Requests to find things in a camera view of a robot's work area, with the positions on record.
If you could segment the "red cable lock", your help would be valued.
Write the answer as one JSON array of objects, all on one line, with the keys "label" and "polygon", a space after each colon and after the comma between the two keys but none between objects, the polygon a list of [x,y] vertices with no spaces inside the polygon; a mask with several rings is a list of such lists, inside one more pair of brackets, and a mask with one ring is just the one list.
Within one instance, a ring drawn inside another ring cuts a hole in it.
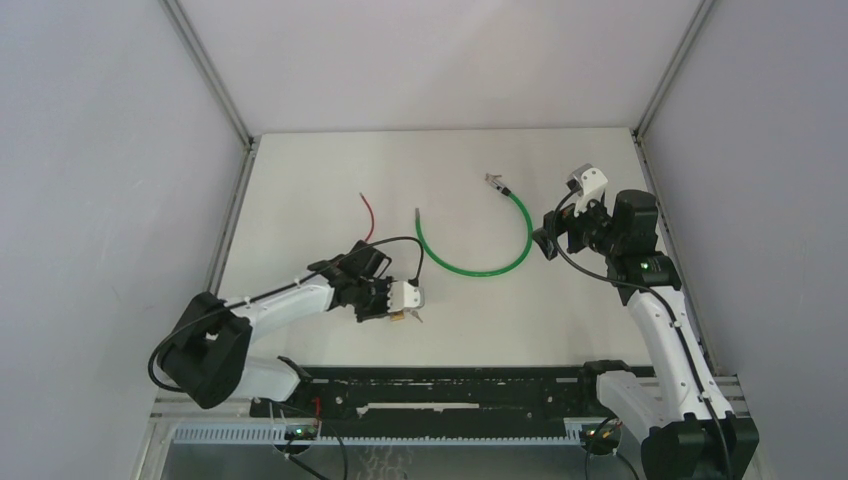
[{"label": "red cable lock", "polygon": [[371,203],[369,202],[368,198],[365,196],[365,194],[362,193],[362,192],[359,192],[359,198],[361,199],[361,201],[363,202],[363,205],[365,206],[365,209],[366,209],[367,214],[368,214],[368,219],[369,219],[369,229],[368,229],[368,232],[363,239],[363,242],[370,243],[370,241],[373,238],[373,235],[375,233],[375,229],[376,229],[376,216],[375,216],[375,212],[373,210],[373,207],[372,207]]}]

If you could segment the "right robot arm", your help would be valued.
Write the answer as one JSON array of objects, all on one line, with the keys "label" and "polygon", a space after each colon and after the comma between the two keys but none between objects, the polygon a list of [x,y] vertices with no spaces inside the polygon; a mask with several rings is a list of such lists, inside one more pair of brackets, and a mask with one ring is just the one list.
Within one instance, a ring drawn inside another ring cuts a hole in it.
[{"label": "right robot arm", "polygon": [[607,267],[577,271],[612,285],[648,349],[661,395],[648,395],[625,367],[597,373],[579,388],[584,412],[614,414],[639,444],[647,479],[741,479],[759,444],[750,418],[737,415],[707,364],[690,323],[682,281],[658,247],[653,194],[623,190],[607,209],[602,198],[569,191],[533,238],[547,259],[589,249]]}]

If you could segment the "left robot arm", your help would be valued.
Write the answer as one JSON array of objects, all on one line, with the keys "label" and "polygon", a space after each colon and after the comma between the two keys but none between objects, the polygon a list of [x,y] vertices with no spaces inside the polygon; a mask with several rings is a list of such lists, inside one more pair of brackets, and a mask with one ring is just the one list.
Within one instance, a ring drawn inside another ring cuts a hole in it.
[{"label": "left robot arm", "polygon": [[307,373],[293,360],[259,358],[262,337],[310,316],[350,307],[357,321],[385,317],[394,278],[391,258],[364,241],[350,252],[307,267],[302,278],[255,297],[224,300],[209,291],[195,295],[172,331],[153,349],[151,381],[182,393],[202,409],[232,397],[274,401],[290,417],[305,414],[313,394]]}]

